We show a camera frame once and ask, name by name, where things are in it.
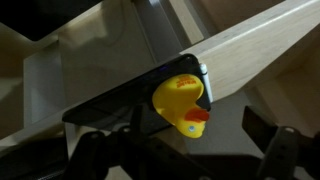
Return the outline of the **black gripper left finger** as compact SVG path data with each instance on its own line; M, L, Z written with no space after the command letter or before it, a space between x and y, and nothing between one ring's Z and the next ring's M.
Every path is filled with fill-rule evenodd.
M120 166L132 180L213 180L214 174L159 138L140 131L143 107L134 108L131 124L106 136L81 136L63 173L63 180L104 180Z

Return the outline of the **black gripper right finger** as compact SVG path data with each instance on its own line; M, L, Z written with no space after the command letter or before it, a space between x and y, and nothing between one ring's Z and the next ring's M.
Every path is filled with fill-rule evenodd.
M296 167L320 180L320 132L303 135L290 126L279 126L253 106L244 108L242 128L264 153L258 180L294 180Z

